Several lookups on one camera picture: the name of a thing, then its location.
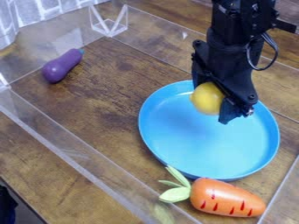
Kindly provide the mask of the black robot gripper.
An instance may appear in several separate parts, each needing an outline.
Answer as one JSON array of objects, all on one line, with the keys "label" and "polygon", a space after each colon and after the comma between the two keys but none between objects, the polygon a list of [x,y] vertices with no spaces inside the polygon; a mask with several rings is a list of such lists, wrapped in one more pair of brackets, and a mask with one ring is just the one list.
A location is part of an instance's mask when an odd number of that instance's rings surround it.
[{"label": "black robot gripper", "polygon": [[229,124],[236,118],[254,114],[258,92],[253,83],[253,66],[260,61],[265,41],[257,38],[244,44],[228,45],[221,35],[210,28],[207,41],[193,42],[193,85],[214,81],[229,94],[220,108],[220,122]]}]

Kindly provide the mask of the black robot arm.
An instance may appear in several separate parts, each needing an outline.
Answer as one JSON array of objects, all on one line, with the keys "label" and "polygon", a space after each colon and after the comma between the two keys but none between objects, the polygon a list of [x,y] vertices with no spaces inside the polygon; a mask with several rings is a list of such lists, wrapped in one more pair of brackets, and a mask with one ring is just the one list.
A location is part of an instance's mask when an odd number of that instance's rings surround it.
[{"label": "black robot arm", "polygon": [[278,48],[268,31],[286,28],[278,19],[277,0],[211,0],[211,25],[207,39],[193,42],[193,85],[210,82],[225,94],[220,103],[220,122],[252,116],[258,103],[253,83],[264,46]]}]

